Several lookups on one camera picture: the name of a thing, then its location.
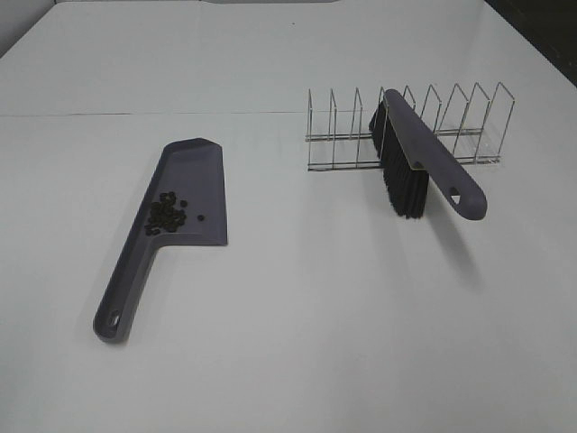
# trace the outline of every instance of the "white surface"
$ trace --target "white surface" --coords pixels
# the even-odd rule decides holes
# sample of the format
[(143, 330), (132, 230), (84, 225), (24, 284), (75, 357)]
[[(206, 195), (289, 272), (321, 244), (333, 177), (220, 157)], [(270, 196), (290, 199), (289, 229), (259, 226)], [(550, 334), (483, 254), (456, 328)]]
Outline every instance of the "white surface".
[[(307, 173), (302, 115), (0, 120), (0, 430), (574, 432), (577, 131), (527, 119), (472, 171), (479, 223), (434, 189), (396, 217), (377, 171)], [(230, 244), (161, 250), (105, 345), (161, 146), (193, 136), (224, 146)]]
[(54, 0), (0, 1), (0, 57), (53, 6)]
[[(351, 3), (339, 7), (358, 20), (355, 32), (342, 31), (370, 40), (380, 30), (366, 20), (379, 6)], [(484, 6), (447, 10), (439, 1), (408, 20), (416, 4), (391, 6), (397, 13), (380, 20), (418, 34), (404, 41), (413, 59), (405, 65), (423, 44), (438, 48), (419, 70), (393, 61), (400, 40), (383, 42), (398, 51), (375, 70), (332, 68), (343, 54), (371, 56), (341, 39), (319, 58), (328, 41), (322, 20), (316, 38), (280, 46), (275, 20), (292, 11), (315, 18), (314, 8), (296, 6), (249, 6), (266, 36), (249, 33), (249, 60), (276, 46), (315, 60), (312, 69), (262, 60), (223, 70), (225, 54), (249, 51), (240, 40), (231, 47), (227, 32), (254, 22), (240, 10), (236, 24), (203, 15), (195, 25), (211, 37), (194, 45), (192, 35), (170, 31), (185, 28), (187, 8), (148, 3), (59, 5), (0, 60), (0, 431), (575, 431), (577, 92)], [(194, 10), (222, 7), (206, 6)], [(118, 15), (123, 8), (131, 12)], [(456, 35), (441, 36), (452, 44), (445, 51), (431, 35), (456, 17)], [(125, 24), (132, 31), (114, 44)], [(146, 50), (149, 32), (157, 48), (172, 49)], [(204, 51), (218, 34), (228, 34), (217, 43), (226, 52)], [(92, 57), (77, 61), (85, 51)], [(129, 51), (132, 61), (120, 61)], [(186, 55), (201, 51), (213, 57)], [(453, 63), (437, 63), (449, 55)], [(151, 79), (160, 74), (155, 60), (169, 64), (166, 79)], [(184, 80), (191, 65), (203, 80)], [(270, 76), (276, 68), (285, 75)], [(261, 70), (254, 84), (250, 70)], [(329, 70), (343, 91), (377, 77), (392, 86), (504, 79), (518, 101), (505, 160), (469, 169), (487, 193), (486, 219), (460, 219), (432, 188), (426, 217), (405, 221), (377, 171), (307, 173), (302, 114), (58, 115), (218, 101), (231, 110), (302, 109), (308, 86), (330, 86)], [(214, 86), (224, 74), (236, 79)], [(20, 116), (32, 113), (52, 115)], [(161, 250), (128, 343), (105, 345), (92, 318), (161, 147), (195, 136), (224, 147), (230, 244)]]
[(56, 5), (0, 60), (0, 114), (328, 109), (380, 86), (569, 82), (482, 0)]

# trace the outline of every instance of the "black bristles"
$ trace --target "black bristles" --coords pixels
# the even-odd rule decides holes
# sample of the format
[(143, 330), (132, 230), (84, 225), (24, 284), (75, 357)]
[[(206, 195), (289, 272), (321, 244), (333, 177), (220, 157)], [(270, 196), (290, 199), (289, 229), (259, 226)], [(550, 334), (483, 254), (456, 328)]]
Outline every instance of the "black bristles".
[(411, 170), (388, 118), (383, 140), (385, 118), (385, 106), (380, 104), (371, 120), (370, 129), (375, 149), (380, 156), (390, 204), (401, 217), (420, 218), (425, 210), (429, 174), (425, 170)]

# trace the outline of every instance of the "brush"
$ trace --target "brush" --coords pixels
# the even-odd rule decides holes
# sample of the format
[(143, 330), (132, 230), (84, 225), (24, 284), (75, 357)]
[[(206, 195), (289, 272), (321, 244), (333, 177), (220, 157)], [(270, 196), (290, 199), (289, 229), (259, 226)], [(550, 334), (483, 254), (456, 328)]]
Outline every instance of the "brush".
[(485, 217), (482, 189), (397, 90), (385, 92), (369, 128), (390, 204), (399, 216), (424, 214), (430, 176), (459, 215), (471, 220)]

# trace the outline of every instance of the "wire rack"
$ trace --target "wire rack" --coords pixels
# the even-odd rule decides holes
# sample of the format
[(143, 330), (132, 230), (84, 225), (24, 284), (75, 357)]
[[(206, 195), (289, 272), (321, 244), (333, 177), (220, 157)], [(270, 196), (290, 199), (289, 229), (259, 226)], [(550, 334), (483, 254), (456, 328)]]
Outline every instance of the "wire rack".
[[(383, 101), (384, 94), (384, 88), (380, 88), (378, 104)], [(457, 83), (446, 105), (431, 84), (426, 90), (420, 110), (417, 109), (417, 99), (409, 86), (405, 86), (403, 97), (459, 163), (500, 162), (515, 106), (515, 98), (503, 83), (497, 84), (492, 97), (479, 83), (473, 85), (470, 93), (465, 93)], [(363, 111), (358, 88), (354, 91), (353, 109), (341, 111), (337, 108), (332, 89), (329, 110), (315, 110), (309, 89), (305, 137), (308, 143), (308, 170), (378, 169), (380, 158), (372, 146), (368, 128), (373, 113), (374, 110), (366, 115)]]

